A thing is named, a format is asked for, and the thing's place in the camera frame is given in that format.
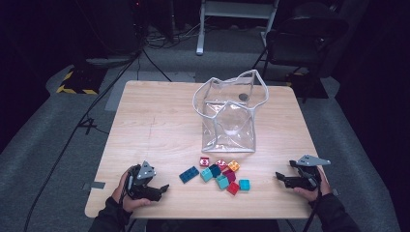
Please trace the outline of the white desk frame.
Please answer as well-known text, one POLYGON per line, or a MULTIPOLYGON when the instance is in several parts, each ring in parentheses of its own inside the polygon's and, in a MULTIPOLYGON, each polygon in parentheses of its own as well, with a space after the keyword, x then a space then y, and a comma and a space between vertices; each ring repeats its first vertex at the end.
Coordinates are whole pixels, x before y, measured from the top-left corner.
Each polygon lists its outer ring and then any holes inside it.
POLYGON ((204 53, 206 16, 266 19, 266 29, 260 33, 262 43, 266 44, 266 34, 272 29, 278 9, 278 3, 279 0, 273 0, 272 3, 267 4, 201 0, 199 15, 199 35, 195 53, 198 56, 201 56, 204 53))

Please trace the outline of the person's left hand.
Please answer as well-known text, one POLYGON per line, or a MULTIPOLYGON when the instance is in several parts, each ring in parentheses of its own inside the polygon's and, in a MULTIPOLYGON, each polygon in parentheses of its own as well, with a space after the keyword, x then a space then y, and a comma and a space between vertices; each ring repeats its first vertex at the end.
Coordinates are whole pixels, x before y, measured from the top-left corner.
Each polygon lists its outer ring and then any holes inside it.
POLYGON ((134 210, 140 207, 148 206, 151 204, 151 201, 146 198, 132 200, 126 193, 123 193, 123 188, 128 176, 128 172, 125 171, 121 176, 117 188, 112 193, 112 198, 122 206, 122 208, 128 212, 132 213, 134 210))

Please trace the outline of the dark equipment stand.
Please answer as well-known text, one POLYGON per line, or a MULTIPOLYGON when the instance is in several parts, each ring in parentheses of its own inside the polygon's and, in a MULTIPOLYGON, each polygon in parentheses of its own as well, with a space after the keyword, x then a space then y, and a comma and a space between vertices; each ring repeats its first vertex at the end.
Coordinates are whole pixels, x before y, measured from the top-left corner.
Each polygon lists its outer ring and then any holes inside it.
POLYGON ((87 4, 107 57, 135 60, 141 38, 136 32, 131 0, 87 0, 87 4))

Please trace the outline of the yellow black striped floor base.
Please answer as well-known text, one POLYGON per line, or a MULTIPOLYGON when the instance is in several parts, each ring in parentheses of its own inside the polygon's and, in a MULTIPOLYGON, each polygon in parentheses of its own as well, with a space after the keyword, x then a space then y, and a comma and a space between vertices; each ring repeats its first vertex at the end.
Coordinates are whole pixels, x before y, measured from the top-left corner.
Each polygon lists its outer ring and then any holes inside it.
POLYGON ((97 95, 107 69, 71 68, 56 90, 57 93, 97 95))

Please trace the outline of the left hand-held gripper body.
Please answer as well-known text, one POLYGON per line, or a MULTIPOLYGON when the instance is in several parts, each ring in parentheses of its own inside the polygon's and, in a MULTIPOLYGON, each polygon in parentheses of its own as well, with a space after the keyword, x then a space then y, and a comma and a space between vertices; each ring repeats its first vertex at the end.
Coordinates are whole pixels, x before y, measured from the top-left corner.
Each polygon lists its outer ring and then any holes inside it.
POLYGON ((131 199, 146 198, 150 201, 159 201, 161 199, 161 189, 148 186, 155 175, 154 168, 146 160, 142 164, 132 166, 128 171, 125 182, 127 195, 131 199))

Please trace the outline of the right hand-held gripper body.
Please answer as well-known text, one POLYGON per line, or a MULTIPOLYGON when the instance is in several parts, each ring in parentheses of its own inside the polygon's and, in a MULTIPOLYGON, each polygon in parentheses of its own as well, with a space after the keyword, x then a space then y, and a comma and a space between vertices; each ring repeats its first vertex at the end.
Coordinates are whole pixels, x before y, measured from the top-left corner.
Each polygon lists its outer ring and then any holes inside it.
POLYGON ((300 165, 299 167, 293 167, 297 170, 298 177, 287 177, 287 181, 284 182, 287 188, 302 188, 307 190, 315 190, 321 183, 321 177, 318 171, 318 165, 329 165, 331 162, 327 159, 320 159, 311 155, 303 155, 300 159, 296 160, 300 165))

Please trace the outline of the black chair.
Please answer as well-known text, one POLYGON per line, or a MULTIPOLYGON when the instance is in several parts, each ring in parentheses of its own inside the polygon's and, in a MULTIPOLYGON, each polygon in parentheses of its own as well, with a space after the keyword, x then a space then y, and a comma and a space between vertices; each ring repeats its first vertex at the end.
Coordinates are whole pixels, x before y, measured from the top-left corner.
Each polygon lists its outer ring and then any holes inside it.
POLYGON ((269 64, 295 67, 287 76, 292 77, 300 68, 306 68, 306 81, 299 90, 306 102, 319 83, 322 68, 330 47, 348 30, 349 24, 330 7, 320 2, 307 2, 297 6, 292 15, 265 36, 266 45, 253 64, 264 63, 261 77, 265 76, 269 64))

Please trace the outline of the person's right hand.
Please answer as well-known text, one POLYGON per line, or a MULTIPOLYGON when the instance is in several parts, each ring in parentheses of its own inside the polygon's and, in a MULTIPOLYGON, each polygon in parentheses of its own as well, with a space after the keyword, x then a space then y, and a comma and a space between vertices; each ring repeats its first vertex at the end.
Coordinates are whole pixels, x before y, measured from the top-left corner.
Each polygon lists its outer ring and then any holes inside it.
POLYGON ((293 191, 300 196, 304 197, 308 202, 315 201, 319 195, 319 193, 322 193, 323 195, 327 195, 333 192, 332 188, 330 187, 324 172, 322 171, 321 168, 318 169, 320 177, 321 177, 321 184, 320 188, 317 188, 313 191, 304 189, 304 188, 293 188, 293 191))

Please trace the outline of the clear plastic bag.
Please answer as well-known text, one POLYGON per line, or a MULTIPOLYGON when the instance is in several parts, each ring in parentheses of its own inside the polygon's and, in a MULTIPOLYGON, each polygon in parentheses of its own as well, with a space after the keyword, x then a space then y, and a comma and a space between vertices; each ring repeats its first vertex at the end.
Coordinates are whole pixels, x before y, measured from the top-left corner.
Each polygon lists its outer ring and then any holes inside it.
POLYGON ((210 78, 194 93, 192 106, 202 118, 203 153, 254 153, 255 114, 269 99, 257 70, 226 80, 210 78))

